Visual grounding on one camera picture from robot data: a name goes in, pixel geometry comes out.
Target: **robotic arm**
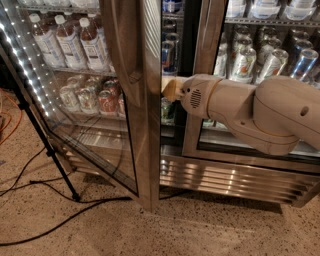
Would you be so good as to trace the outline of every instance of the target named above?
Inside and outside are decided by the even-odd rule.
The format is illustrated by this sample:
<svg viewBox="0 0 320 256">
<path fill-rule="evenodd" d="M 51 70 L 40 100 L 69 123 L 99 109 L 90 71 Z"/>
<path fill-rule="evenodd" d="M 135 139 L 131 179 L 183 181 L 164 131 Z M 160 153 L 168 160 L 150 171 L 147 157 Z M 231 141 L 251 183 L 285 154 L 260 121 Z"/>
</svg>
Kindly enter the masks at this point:
<svg viewBox="0 0 320 256">
<path fill-rule="evenodd" d="M 320 150 L 320 91 L 295 79 L 275 76 L 259 86 L 195 75 L 175 91 L 191 115 L 223 123 L 241 141 L 270 155 L 285 155 L 303 139 Z"/>
</svg>

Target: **door handle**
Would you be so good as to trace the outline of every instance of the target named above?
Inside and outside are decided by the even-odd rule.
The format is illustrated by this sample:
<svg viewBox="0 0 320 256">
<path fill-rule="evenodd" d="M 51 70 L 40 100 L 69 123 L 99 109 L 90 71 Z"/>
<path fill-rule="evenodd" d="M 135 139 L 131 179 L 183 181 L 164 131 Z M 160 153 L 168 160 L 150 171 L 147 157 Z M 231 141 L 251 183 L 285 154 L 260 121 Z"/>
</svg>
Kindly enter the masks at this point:
<svg viewBox="0 0 320 256">
<path fill-rule="evenodd" d="M 143 101 L 143 17 L 139 0 L 100 0 L 102 24 L 121 87 L 133 105 Z"/>
</svg>

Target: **bottle label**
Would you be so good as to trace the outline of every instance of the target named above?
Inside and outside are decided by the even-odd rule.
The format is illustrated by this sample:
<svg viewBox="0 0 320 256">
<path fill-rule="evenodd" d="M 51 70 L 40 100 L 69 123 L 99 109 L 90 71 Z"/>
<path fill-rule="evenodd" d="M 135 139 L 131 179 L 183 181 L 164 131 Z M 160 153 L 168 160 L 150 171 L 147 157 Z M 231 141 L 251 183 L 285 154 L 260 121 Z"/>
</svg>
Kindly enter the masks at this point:
<svg viewBox="0 0 320 256">
<path fill-rule="evenodd" d="M 53 67 L 65 66 L 62 51 L 51 30 L 49 30 L 45 35 L 34 36 L 34 39 L 43 53 L 44 59 L 48 65 Z"/>
<path fill-rule="evenodd" d="M 104 50 L 99 37 L 97 36 L 95 39 L 90 41 L 81 40 L 81 43 L 87 54 L 91 68 L 104 69 Z"/>
<path fill-rule="evenodd" d="M 57 37 L 62 51 L 64 52 L 69 65 L 77 65 L 85 62 L 85 56 L 81 49 L 80 40 L 73 32 L 71 36 Z"/>
<path fill-rule="evenodd" d="M 109 51 L 108 51 L 108 46 L 107 46 L 107 40 L 104 35 L 104 30 L 103 30 L 103 28 L 99 28 L 99 29 L 97 29 L 97 31 L 98 31 L 98 35 L 99 35 L 99 38 L 100 38 L 102 46 L 103 46 L 105 59 L 106 59 L 106 61 L 108 61 L 109 60 Z"/>
</svg>

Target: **floor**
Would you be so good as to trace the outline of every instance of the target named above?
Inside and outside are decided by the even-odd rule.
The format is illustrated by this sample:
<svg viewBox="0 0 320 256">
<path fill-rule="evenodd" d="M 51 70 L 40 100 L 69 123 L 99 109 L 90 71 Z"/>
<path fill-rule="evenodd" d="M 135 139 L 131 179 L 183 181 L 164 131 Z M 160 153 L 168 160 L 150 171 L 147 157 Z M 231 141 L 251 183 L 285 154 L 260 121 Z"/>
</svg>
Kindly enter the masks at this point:
<svg viewBox="0 0 320 256">
<path fill-rule="evenodd" d="M 9 100 L 3 111 L 19 117 Z M 14 184 L 23 166 L 43 144 L 25 113 L 17 130 L 0 147 L 0 195 Z M 43 151 L 25 169 L 16 187 L 30 180 L 59 178 Z M 69 178 L 82 200 L 125 196 L 103 179 L 82 173 Z M 63 180 L 47 182 L 70 197 Z M 302 209 L 288 205 L 206 193 L 161 200 L 146 212 L 131 200 L 100 204 L 40 236 L 92 205 L 67 200 L 43 184 L 0 197 L 0 255 L 319 255 L 320 198 Z M 29 242 L 14 242 L 34 238 Z"/>
</svg>

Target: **plastic bottle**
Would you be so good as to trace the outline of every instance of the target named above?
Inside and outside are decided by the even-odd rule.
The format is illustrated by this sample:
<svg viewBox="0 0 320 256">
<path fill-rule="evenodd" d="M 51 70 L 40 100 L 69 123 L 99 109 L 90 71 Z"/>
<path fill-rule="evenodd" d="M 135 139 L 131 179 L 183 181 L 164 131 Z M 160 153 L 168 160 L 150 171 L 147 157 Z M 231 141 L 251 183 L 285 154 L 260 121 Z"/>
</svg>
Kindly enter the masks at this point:
<svg viewBox="0 0 320 256">
<path fill-rule="evenodd" d="M 80 18 L 76 18 L 72 12 L 64 12 L 64 18 L 67 23 L 70 23 L 72 26 L 74 26 L 76 33 L 79 34 L 81 30 L 79 22 Z"/>
<path fill-rule="evenodd" d="M 44 0 L 44 3 L 49 6 L 68 7 L 71 5 L 70 0 Z"/>
<path fill-rule="evenodd" d="M 99 8 L 99 0 L 70 0 L 73 7 Z"/>
<path fill-rule="evenodd" d="M 27 6 L 44 5 L 43 0 L 18 0 L 21 4 Z"/>
<path fill-rule="evenodd" d="M 48 11 L 41 10 L 40 19 L 41 19 L 41 23 L 49 26 L 51 30 L 55 31 L 57 29 L 58 25 L 54 19 L 54 15 L 52 15 Z"/>
<path fill-rule="evenodd" d="M 98 32 L 89 19 L 80 19 L 80 39 L 89 60 L 89 68 L 97 71 L 107 69 L 104 50 Z"/>
<path fill-rule="evenodd" d="M 65 59 L 53 31 L 48 25 L 41 23 L 38 14 L 31 14 L 29 18 L 32 22 L 33 37 L 46 64 L 54 68 L 65 67 Z"/>
<path fill-rule="evenodd" d="M 87 69 L 86 57 L 74 27 L 66 23 L 62 15 L 57 15 L 55 20 L 58 24 L 56 36 L 66 57 L 68 67 L 75 70 Z"/>
<path fill-rule="evenodd" d="M 104 50 L 104 56 L 106 59 L 106 62 L 109 66 L 109 68 L 111 69 L 112 72 L 115 72 L 110 55 L 109 55 L 109 50 L 108 50 L 108 46 L 107 46 L 107 41 L 106 41 L 106 37 L 104 35 L 104 29 L 102 26 L 102 21 L 101 21 L 101 17 L 98 16 L 97 14 L 88 14 L 88 18 L 91 24 L 93 24 L 93 26 L 97 29 L 97 32 L 99 34 L 99 38 L 101 40 L 101 43 L 103 45 L 103 50 Z"/>
</svg>

